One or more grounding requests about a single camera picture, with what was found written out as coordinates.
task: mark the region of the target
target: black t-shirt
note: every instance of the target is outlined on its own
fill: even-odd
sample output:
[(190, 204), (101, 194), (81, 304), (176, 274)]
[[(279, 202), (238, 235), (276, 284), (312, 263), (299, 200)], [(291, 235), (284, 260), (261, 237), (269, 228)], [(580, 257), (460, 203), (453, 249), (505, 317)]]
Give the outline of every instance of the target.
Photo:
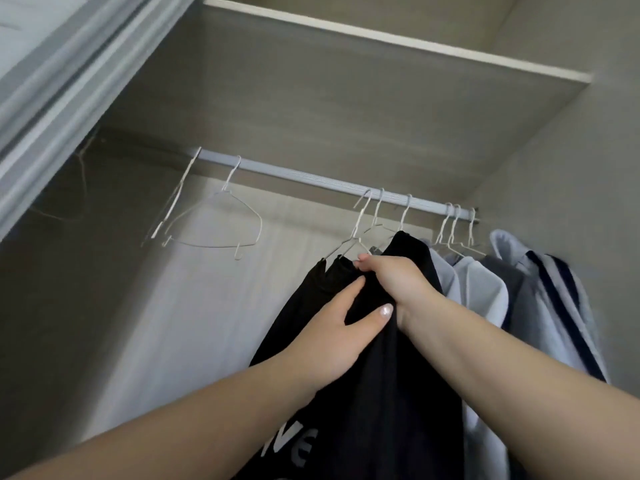
[[(440, 292), (428, 247), (398, 232), (386, 255), (411, 258)], [(331, 298), (362, 273), (344, 257), (321, 260), (284, 306), (252, 365), (286, 348)], [(393, 299), (374, 273), (346, 323)], [(236, 476), (277, 479), (462, 479), (459, 396), (397, 329), (396, 313), (354, 366), (287, 421)]]

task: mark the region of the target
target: right hand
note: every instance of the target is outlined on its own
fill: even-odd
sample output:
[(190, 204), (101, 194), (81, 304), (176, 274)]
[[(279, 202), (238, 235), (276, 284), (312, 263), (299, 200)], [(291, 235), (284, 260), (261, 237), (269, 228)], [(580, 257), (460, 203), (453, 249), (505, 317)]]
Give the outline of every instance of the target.
[(382, 288), (396, 300), (400, 330), (404, 330), (407, 316), (419, 308), (425, 298), (438, 295), (409, 258), (361, 254), (358, 259), (354, 263), (356, 268), (375, 272)]

